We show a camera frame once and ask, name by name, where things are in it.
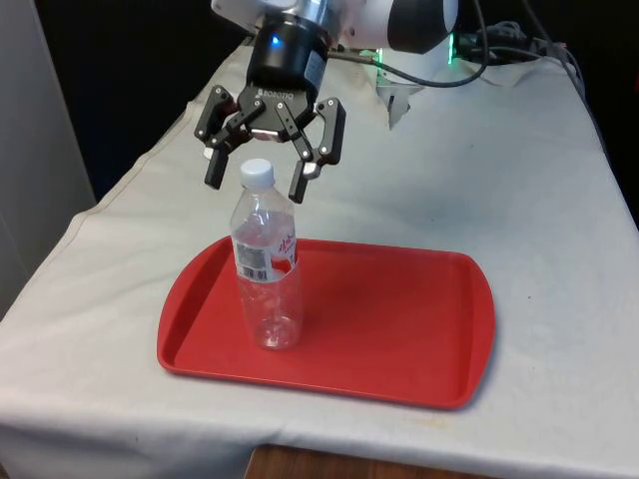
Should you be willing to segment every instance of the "white wall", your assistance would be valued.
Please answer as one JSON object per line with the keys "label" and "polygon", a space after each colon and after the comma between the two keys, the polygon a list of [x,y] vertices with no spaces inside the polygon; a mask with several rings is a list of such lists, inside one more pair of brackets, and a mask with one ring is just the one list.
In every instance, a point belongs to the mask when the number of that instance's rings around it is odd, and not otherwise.
{"label": "white wall", "polygon": [[32,0],[0,0],[0,318],[94,203]]}

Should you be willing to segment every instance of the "wooden floor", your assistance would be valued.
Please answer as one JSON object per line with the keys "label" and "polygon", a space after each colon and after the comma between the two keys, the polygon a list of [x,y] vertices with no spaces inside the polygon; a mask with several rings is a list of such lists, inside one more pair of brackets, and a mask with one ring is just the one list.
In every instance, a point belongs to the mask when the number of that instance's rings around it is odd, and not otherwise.
{"label": "wooden floor", "polygon": [[489,479],[279,446],[253,451],[245,479]]}

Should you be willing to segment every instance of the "dark background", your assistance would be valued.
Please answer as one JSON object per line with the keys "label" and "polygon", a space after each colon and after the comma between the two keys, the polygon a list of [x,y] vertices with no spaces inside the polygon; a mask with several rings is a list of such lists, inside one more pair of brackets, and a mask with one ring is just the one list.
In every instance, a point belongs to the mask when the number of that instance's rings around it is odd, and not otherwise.
{"label": "dark background", "polygon": [[[244,38],[211,13],[209,0],[36,3],[98,199],[153,147]],[[637,222],[638,181],[631,170],[639,160],[639,2],[530,3],[553,40],[566,42],[581,65],[589,104]],[[538,36],[518,0],[481,5],[487,24],[516,20]],[[477,28],[469,0],[460,0],[458,28]]]}

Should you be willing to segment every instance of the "table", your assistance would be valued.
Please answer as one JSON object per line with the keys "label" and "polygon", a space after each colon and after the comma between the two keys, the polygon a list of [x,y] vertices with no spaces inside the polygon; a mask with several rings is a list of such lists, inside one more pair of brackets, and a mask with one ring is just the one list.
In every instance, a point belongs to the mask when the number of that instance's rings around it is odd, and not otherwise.
{"label": "table", "polygon": [[[208,88],[237,94],[249,56]],[[456,64],[439,78],[465,74]],[[639,235],[565,74],[545,62],[514,87],[426,89],[392,132],[361,66],[330,62],[319,97],[333,95],[348,114],[342,162],[310,184],[299,235],[470,254],[497,315],[473,400],[425,410],[158,365],[164,298],[228,233],[241,160],[273,160],[284,190],[295,163],[291,145],[251,142],[208,189],[192,135],[203,92],[74,218],[0,323],[12,479],[240,478],[265,443],[497,477],[639,477]]]}
{"label": "table", "polygon": [[490,479],[282,446],[260,446],[244,479]]}

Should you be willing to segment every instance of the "barcode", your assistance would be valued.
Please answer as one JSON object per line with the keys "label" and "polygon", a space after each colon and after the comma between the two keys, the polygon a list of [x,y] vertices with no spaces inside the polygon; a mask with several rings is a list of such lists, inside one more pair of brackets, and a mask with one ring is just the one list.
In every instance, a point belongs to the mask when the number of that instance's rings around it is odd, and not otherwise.
{"label": "barcode", "polygon": [[242,266],[242,275],[249,279],[256,279],[258,281],[267,280],[267,272],[261,269],[253,269],[248,266]]}

